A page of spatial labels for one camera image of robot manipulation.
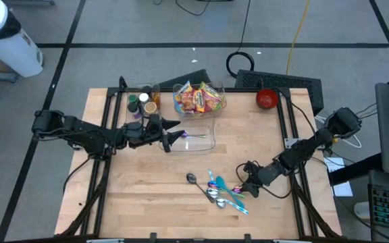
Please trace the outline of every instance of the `white container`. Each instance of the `white container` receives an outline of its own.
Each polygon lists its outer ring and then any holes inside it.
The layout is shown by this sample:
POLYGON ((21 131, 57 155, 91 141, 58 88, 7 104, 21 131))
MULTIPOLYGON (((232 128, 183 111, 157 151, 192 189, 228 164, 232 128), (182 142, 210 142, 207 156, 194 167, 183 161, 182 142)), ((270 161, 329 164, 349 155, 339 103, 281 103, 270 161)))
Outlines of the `white container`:
MULTIPOLYGON (((0 0, 0 36, 5 31, 6 24, 12 24, 7 23, 7 18, 8 21, 18 23, 0 0)), ((25 78, 37 75, 43 70, 43 54, 22 28, 17 33, 5 36, 2 34, 0 60, 25 78)))

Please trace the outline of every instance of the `paper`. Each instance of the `paper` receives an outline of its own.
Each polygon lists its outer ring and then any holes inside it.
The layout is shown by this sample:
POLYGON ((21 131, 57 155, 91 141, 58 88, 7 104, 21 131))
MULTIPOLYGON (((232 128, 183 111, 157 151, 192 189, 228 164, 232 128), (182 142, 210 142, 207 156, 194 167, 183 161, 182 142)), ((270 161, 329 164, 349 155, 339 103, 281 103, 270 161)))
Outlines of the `paper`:
MULTIPOLYGON (((325 158, 325 164, 327 164, 328 172, 330 173, 344 167, 342 158, 325 158)), ((351 184, 349 182, 334 186, 334 192, 336 193, 336 196, 353 196, 351 184)))

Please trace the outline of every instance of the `red bowl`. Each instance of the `red bowl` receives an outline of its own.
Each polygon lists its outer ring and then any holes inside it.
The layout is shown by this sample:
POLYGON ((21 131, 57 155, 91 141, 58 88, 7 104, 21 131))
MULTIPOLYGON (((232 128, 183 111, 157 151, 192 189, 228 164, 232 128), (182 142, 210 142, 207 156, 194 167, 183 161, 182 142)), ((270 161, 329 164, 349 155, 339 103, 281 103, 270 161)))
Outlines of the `red bowl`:
POLYGON ((274 108, 278 103, 278 96, 274 90, 261 89, 256 94, 256 104, 261 109, 274 108))

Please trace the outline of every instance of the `wooden tabletop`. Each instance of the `wooden tabletop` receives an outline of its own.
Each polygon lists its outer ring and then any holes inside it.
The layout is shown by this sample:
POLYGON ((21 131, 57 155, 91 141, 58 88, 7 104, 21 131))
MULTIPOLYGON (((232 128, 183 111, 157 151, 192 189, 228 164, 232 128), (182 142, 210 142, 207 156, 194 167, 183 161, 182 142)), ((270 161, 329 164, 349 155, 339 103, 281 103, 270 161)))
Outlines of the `wooden tabletop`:
MULTIPOLYGON (((90 89, 84 121, 100 125, 106 92, 105 88, 90 89)), ((314 124, 307 90, 291 89, 291 94, 293 103, 314 124)), ((166 154, 158 144, 118 151, 111 162, 101 238, 149 238, 151 232, 156 232, 158 238, 242 239, 244 234, 251 234, 253 239, 298 238, 291 196, 277 199, 261 190, 259 198, 253 198, 247 193, 243 203, 249 214, 244 215, 230 205, 219 209, 195 185, 187 183, 186 174, 192 172, 206 189, 207 170, 211 169, 214 176, 225 179, 228 187, 240 185, 235 174, 237 165, 248 160, 268 165, 271 158, 284 150, 277 109, 260 110, 255 104, 255 93, 228 93, 226 97, 228 106, 215 120, 216 144, 210 153, 166 154)), ((126 95, 122 100, 118 127, 126 121, 126 95)), ((114 102, 109 117, 113 115, 114 102)), ((285 105, 284 113, 291 134, 285 105)), ((161 114, 166 119, 178 118, 171 93, 161 95, 161 114)), ((309 124, 296 109, 295 118, 301 138, 311 137, 309 124)), ((314 157, 323 160, 320 152, 314 157)), ((75 151, 71 170, 85 159, 84 151, 75 151)), ((64 231, 85 204, 92 164, 69 181, 55 233, 64 231)), ((306 170, 315 208, 341 234, 325 165, 310 160, 306 170)), ((278 195, 285 195, 289 188, 288 178, 282 175, 269 187, 278 195)), ((302 203, 301 208, 305 232, 309 235, 307 212, 302 203)), ((88 232, 93 231, 95 212, 96 208, 92 210, 88 232)))

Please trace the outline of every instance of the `blue spoon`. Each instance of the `blue spoon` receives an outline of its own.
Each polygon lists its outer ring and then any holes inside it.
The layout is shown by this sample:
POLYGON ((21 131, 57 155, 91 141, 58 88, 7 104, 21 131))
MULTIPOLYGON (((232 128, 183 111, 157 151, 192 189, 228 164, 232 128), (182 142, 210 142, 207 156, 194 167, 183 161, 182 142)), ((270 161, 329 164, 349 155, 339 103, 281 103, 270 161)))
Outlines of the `blue spoon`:
POLYGON ((224 182, 223 178, 221 176, 217 176, 215 179, 215 182, 219 186, 219 188, 224 189, 226 192, 229 193, 229 195, 234 199, 236 204, 242 208, 244 208, 244 203, 242 203, 236 196, 232 194, 232 192, 226 187, 226 183, 224 182))

